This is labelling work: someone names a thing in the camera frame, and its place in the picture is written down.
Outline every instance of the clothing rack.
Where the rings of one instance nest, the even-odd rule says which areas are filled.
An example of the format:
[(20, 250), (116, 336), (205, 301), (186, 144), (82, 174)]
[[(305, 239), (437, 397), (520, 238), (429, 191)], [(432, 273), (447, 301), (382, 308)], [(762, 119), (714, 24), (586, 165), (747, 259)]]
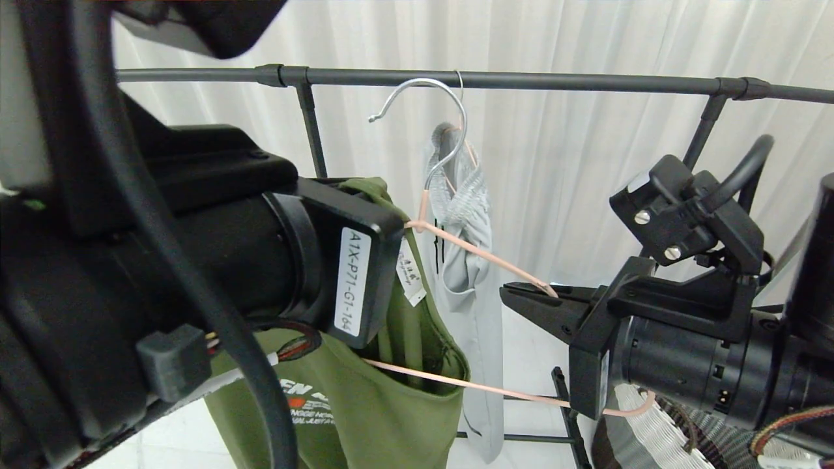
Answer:
[[(602, 91), (627, 93), (672, 93), (708, 96), (701, 120), (683, 157), (693, 169), (728, 99), (785, 99), (834, 104), (834, 90), (770, 84), (759, 78), (687, 78), (639, 75), (578, 73), (458, 72), (437, 70), (380, 70), (311, 68), (267, 64), (255, 68), (145, 68), (117, 71), (127, 82), (236, 82), (260, 83), (276, 88), (296, 89), (316, 177), (327, 178), (327, 166), (319, 133), (313, 97), (314, 85), (398, 86), (412, 78), (433, 78), (451, 88), (525, 89), (543, 91)], [(558, 366), (551, 372), (556, 397), (569, 401), (565, 376)], [(562, 409), (567, 436), (505, 435), (507, 441), (538, 441), (570, 444), (578, 469), (590, 469), (585, 443), (576, 424), (576, 411)], [(459, 432), (458, 437), (465, 437)]]

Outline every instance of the white curtain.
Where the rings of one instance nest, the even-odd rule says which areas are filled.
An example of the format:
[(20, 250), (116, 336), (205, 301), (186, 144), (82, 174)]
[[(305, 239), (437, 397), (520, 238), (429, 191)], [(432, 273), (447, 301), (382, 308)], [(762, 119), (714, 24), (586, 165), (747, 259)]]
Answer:
[[(752, 76), (834, 88), (832, 24), (834, 7), (824, 0), (290, 0), (258, 44), (234, 60), (148, 43), (120, 27), (115, 54), (120, 68), (284, 63)], [(166, 124), (236, 125), (264, 149), (292, 160), (302, 175), (314, 175), (294, 89), (240, 83), (126, 83), (123, 88)], [(390, 91), (314, 87), (324, 154), (330, 175), (382, 176), (395, 203), (415, 214), (423, 184), (420, 150), (439, 122), (456, 122), (458, 116), (441, 92), (411, 89), (387, 117), (368, 124), (367, 116), (379, 110)], [(484, 160), (498, 253), (540, 278), (596, 286), (609, 282), (640, 248), (608, 198), (664, 154), (682, 157), (706, 97), (466, 89), (463, 100), (470, 118), (467, 139)], [(834, 106), (729, 102), (696, 169), (723, 179), (756, 137), (776, 138), (752, 214), (766, 235), (766, 248), (778, 255), (810, 213), (819, 179), (834, 171), (832, 128)], [(697, 269), (686, 261), (661, 275), (682, 280)], [(783, 300), (790, 283), (789, 272), (760, 302)], [(505, 322), (505, 343), (515, 337), (522, 350), (529, 336), (514, 329), (520, 324)], [(507, 368), (506, 386), (548, 391), (547, 373), (554, 362), (566, 365), (566, 353), (564, 347), (542, 347), (530, 350), (541, 355), (536, 360), (543, 370), (542, 388), (513, 381), (531, 376), (523, 366)], [(511, 425), (515, 414), (508, 412)], [(588, 430), (584, 436), (590, 442)], [(456, 447), (457, 466), (480, 467)], [(567, 459), (556, 464), (553, 453), (522, 450), (521, 459), (509, 457), (501, 467), (573, 467), (569, 452), (561, 453)]]

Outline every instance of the white floor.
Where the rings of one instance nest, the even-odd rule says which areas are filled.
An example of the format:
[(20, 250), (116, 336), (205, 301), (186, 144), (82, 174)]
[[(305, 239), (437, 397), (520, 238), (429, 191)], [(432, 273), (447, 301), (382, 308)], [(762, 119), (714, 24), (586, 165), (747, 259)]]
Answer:
[[(553, 395), (550, 370), (567, 368), (567, 347), (510, 310), (504, 313), (505, 388)], [(531, 402), (506, 402), (505, 432), (564, 436), (558, 408)], [(580, 422), (589, 446), (592, 422)], [(235, 469), (226, 446), (202, 401), (155, 422), (124, 442), (92, 469)], [(567, 445), (507, 441), (492, 464), (484, 464), (466, 440), (457, 440), (449, 454), (449, 468), (538, 469), (574, 468)]]

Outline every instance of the green garment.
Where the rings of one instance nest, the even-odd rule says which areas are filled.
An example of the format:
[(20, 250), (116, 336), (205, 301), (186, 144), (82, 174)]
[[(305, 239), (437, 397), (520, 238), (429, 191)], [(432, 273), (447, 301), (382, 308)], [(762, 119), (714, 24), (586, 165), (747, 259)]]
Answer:
[[(366, 193), (376, 204), (394, 209), (382, 179), (351, 179), (343, 189)], [(411, 230), (406, 239), (417, 244)], [(469, 365), (435, 309), (420, 257), (415, 256), (427, 295), (412, 306), (394, 282), (386, 324), (363, 350), (351, 350), (322, 334), (322, 345), (295, 361), (275, 366), (294, 412), (300, 467), (374, 469), (446, 467), (455, 440), (462, 388), (380, 371), (362, 358), (469, 380)], [(295, 330), (256, 334), (266, 352), (292, 339)], [(213, 360), (217, 376), (235, 368), (225, 354)], [(269, 451), (254, 398), (243, 381), (205, 398), (238, 469), (269, 469)]]

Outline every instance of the silver screw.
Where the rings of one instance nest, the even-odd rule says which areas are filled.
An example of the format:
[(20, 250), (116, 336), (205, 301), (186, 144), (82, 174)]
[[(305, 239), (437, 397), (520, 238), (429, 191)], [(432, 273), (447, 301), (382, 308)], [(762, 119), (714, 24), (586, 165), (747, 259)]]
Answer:
[(681, 248), (677, 246), (669, 246), (663, 251), (663, 254), (666, 255), (668, 260), (678, 260), (681, 258)]
[(634, 215), (634, 222), (637, 224), (647, 224), (651, 220), (651, 215), (645, 210), (641, 210)]

